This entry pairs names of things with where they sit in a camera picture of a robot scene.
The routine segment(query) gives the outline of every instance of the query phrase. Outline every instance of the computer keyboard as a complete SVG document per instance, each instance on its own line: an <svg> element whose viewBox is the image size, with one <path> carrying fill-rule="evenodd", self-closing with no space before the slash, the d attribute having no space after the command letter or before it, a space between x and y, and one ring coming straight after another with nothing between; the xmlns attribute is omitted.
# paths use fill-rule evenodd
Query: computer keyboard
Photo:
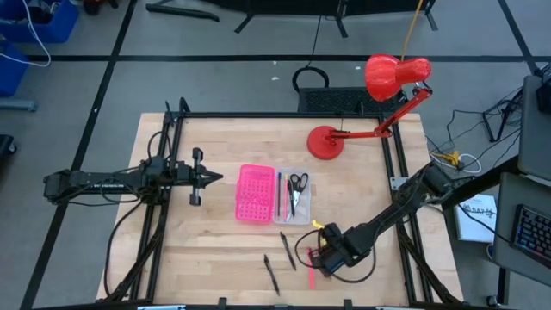
<svg viewBox="0 0 551 310"><path fill-rule="evenodd" d="M526 205L518 205L511 244L551 268L551 216Z"/></svg>

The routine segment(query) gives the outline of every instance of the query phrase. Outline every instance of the wooden tabletop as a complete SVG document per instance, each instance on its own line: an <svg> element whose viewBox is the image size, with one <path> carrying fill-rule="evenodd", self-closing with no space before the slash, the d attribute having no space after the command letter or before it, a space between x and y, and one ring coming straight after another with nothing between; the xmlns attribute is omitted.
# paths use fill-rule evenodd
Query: wooden tabletop
<svg viewBox="0 0 551 310"><path fill-rule="evenodd" d="M130 166L146 158L149 138L162 125L162 114L143 114L139 123ZM294 271L279 232L294 247L297 238L311 226L258 225L235 220L235 189L242 164L300 167L309 171L312 186L312 218L320 223L336 222L344 231L368 222L390 204L387 172L380 139L348 139L343 153L331 161L314 158L306 148L308 133L319 125L341 127L340 119L187 119L183 125L178 160L191 163L191 150L204 151L203 164L224 178L201 192L202 206L188 204L190 188L173 188L164 238L163 254L155 295L156 303L215 304L226 297L228 304L407 305L404 276L396 230L384 232L376 242L374 274L360 284L346 284L315 273L315 290L308 285L308 270L298 264ZM366 131L375 120L344 119L343 130ZM429 162L423 127L418 115L407 115L400 123L410 174ZM399 172L393 151L395 171ZM130 208L121 205L117 220ZM131 215L119 228L111 251L108 282L111 289L128 272L138 250L145 207ZM424 253L438 278L462 299L454 257L444 218L432 209L418 211ZM314 237L299 249L306 255ZM274 291L263 263L268 255L281 296ZM348 279L369 272L373 255L354 268L337 273ZM150 267L144 270L140 296ZM418 271L412 261L418 300L423 299ZM98 297L104 292L100 283Z"/></svg>

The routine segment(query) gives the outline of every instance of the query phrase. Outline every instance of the pink container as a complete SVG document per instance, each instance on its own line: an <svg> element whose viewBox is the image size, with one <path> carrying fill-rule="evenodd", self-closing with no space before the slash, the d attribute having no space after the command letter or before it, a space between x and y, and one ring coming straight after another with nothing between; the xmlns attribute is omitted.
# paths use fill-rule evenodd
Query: pink container
<svg viewBox="0 0 551 310"><path fill-rule="evenodd" d="M274 168L255 164L242 165L235 194L235 218L271 221L275 192L276 170Z"/></svg>

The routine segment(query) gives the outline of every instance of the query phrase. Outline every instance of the scissors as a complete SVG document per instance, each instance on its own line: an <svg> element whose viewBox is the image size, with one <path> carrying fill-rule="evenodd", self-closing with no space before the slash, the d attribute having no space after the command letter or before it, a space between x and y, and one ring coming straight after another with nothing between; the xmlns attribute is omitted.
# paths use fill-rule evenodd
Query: scissors
<svg viewBox="0 0 551 310"><path fill-rule="evenodd" d="M294 208L299 204L300 194L308 185L308 174L303 173L302 176L292 174L289 178L288 191L291 200L291 213L294 216Z"/></svg>

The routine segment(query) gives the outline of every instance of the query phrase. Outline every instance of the yellow cable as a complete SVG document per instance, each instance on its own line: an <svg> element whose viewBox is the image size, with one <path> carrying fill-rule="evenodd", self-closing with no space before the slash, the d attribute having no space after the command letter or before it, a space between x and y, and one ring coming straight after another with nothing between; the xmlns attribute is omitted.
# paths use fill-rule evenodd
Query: yellow cable
<svg viewBox="0 0 551 310"><path fill-rule="evenodd" d="M410 37L412 36L413 27L415 27L415 22L417 21L417 16L419 16L419 11L421 10L422 4L423 0L419 0L417 9L415 10L415 15L413 16L412 24L410 25L410 29L407 31L406 41L404 42L404 47L402 47L402 57L400 58L402 61L404 61L404 57L406 56L407 43L409 43Z"/></svg>

